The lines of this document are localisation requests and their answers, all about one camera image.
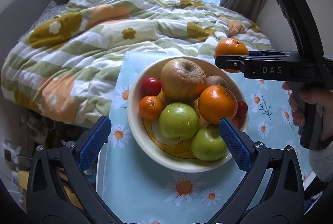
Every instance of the blanket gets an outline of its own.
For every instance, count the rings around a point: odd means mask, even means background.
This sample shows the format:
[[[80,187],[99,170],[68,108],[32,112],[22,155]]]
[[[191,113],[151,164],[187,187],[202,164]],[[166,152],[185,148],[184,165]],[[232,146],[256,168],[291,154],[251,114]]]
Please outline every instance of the blanket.
[[[53,120],[95,122],[109,115],[127,51],[211,58],[227,37],[249,50],[271,49],[255,23],[202,1],[70,0],[10,51],[1,89],[6,99]]]

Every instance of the fruit bowl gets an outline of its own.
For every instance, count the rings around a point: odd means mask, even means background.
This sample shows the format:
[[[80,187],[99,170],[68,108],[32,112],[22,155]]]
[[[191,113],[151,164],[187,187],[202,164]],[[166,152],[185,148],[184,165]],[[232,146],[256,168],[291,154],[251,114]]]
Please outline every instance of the fruit bowl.
[[[185,58],[195,62],[202,68],[206,76],[221,76],[228,83],[231,92],[234,94],[237,100],[245,101],[244,95],[239,86],[225,71],[217,68],[215,65],[205,60],[196,57],[173,56],[166,59],[161,59],[149,65],[143,70],[143,72],[133,83],[127,102],[129,127],[141,149],[150,158],[164,167],[187,173],[204,172],[215,169],[232,158],[228,149],[226,149],[224,156],[216,161],[206,162],[199,160],[195,158],[191,152],[191,139],[184,141],[168,140],[161,134],[158,120],[144,120],[139,113],[138,106],[141,99],[143,98],[141,91],[141,84],[143,79],[151,76],[159,78],[164,65],[175,58]],[[241,131],[246,132],[248,124],[248,114],[239,119],[239,129]]]

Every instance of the mandarin orange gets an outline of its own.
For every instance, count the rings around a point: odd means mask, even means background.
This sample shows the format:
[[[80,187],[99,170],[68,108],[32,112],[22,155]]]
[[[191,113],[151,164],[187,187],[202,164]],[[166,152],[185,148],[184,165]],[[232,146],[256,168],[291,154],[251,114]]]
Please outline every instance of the mandarin orange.
[[[237,128],[239,128],[239,122],[238,122],[238,119],[236,117],[234,117],[232,119],[232,122],[234,123],[234,125],[236,125]]]
[[[237,100],[227,88],[212,85],[207,87],[199,96],[198,109],[206,121],[218,125],[223,118],[233,119],[235,117]]]
[[[221,40],[216,48],[215,48],[215,55],[249,55],[249,51],[247,50],[246,46],[237,39],[234,38],[226,38]],[[229,73],[239,73],[239,70],[232,70],[232,69],[223,69]]]
[[[143,97],[139,103],[140,115],[149,121],[157,120],[163,109],[163,101],[157,96]]]

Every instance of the finger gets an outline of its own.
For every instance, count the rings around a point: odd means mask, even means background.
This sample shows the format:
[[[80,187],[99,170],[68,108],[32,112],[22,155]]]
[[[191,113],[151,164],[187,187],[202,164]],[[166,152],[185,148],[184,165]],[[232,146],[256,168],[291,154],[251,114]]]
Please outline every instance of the finger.
[[[297,127],[301,127],[303,126],[302,124],[300,124],[297,120],[295,120],[294,118],[292,119],[292,123],[293,125],[297,126]]]
[[[289,96],[288,103],[292,111],[296,111],[298,109],[298,103],[293,94]]]
[[[290,90],[291,90],[291,88],[290,88],[288,82],[284,82],[284,83],[282,84],[282,88],[283,88],[285,91],[290,91]]]
[[[291,111],[291,116],[293,118],[293,123],[296,121],[296,126],[303,126],[305,122],[304,114],[298,109],[297,111]]]
[[[333,108],[333,92],[324,88],[310,88],[299,92],[303,101],[310,105],[319,104],[323,107]]]

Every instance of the light blue tablecloth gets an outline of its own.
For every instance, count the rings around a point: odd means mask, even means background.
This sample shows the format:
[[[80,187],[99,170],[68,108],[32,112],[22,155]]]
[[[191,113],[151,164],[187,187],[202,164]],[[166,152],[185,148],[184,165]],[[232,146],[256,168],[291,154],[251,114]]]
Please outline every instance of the light blue tablecloth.
[[[116,84],[109,115],[112,131],[105,159],[102,198],[125,223],[206,223],[245,175],[233,159],[201,174],[175,172],[154,162],[135,142],[127,121],[127,90],[145,67],[167,56],[127,52]],[[292,125],[288,94],[281,88],[282,82],[249,80],[242,73],[230,76],[249,104],[248,135],[253,141],[263,141],[269,148],[292,145],[306,178],[311,172],[308,152],[299,145],[298,129]],[[270,171],[267,171],[250,206],[259,202],[269,176]]]

